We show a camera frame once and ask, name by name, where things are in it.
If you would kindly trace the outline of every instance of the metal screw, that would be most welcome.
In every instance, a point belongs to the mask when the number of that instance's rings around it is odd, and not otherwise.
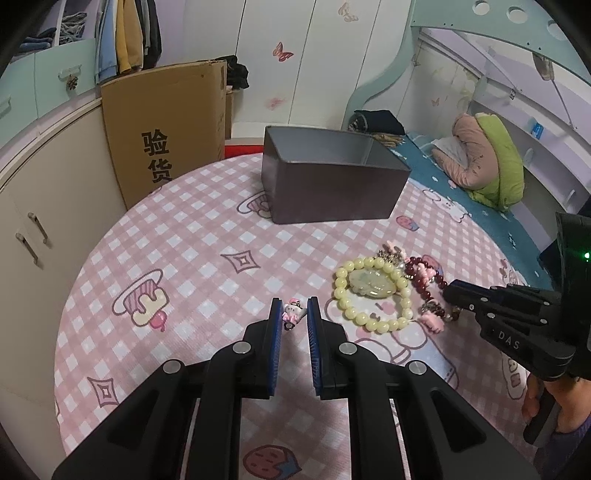
[[[357,351],[357,345],[350,342],[341,343],[339,345],[339,352],[345,355],[353,355]]]
[[[419,360],[415,360],[408,364],[408,369],[415,375],[423,375],[427,371],[427,365]]]
[[[232,346],[235,353],[248,353],[251,351],[251,344],[248,342],[236,342]]]
[[[175,374],[181,370],[181,362],[178,360],[169,360],[162,366],[165,374]]]

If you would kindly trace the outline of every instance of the mint green cabinet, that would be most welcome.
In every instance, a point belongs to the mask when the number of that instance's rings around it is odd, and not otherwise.
[[[40,118],[95,87],[95,54],[94,38],[35,53],[35,95]]]
[[[11,63],[0,77],[0,147],[37,119],[35,55]]]

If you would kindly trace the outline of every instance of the cabinet handle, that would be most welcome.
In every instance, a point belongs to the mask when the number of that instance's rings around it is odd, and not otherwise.
[[[64,82],[68,79],[70,75],[74,77],[79,77],[82,74],[82,65],[76,65],[75,67],[70,67],[69,69],[63,69],[60,73],[57,74],[57,77]]]
[[[32,212],[29,212],[27,214],[27,216],[33,221],[33,223],[35,225],[37,225],[37,228],[39,229],[39,231],[41,232],[41,234],[43,235],[43,243],[46,244],[47,243],[47,233],[45,232],[45,229],[43,228],[43,225],[41,225],[41,222],[39,221],[39,218],[37,218],[37,215],[35,215]]]
[[[17,240],[20,243],[22,243],[27,250],[29,250],[29,253],[33,257],[33,264],[37,265],[37,262],[39,261],[39,257],[33,251],[33,249],[31,248],[31,245],[29,245],[29,242],[27,242],[27,239],[23,235],[21,235],[20,233],[16,233],[15,236],[17,237]]]
[[[6,115],[10,109],[12,108],[12,105],[10,104],[10,100],[11,97],[5,98],[2,102],[0,102],[0,118],[2,118],[4,115]]]

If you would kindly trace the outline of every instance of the wardrobe door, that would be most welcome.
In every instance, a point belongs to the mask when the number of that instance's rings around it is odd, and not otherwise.
[[[88,254],[125,213],[102,109],[83,115],[43,145],[7,191],[30,235],[59,264],[71,287]]]
[[[95,52],[90,38],[35,53],[39,117],[95,87]]]
[[[0,77],[0,147],[37,120],[34,55],[11,63]]]
[[[0,192],[0,225],[0,385],[52,409],[57,331],[68,286],[6,190]]]

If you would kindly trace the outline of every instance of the keychain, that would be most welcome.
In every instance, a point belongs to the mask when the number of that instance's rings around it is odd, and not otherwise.
[[[290,302],[285,305],[283,313],[283,328],[285,330],[292,330],[302,318],[306,316],[307,309],[302,308],[301,303],[298,299],[291,299]]]

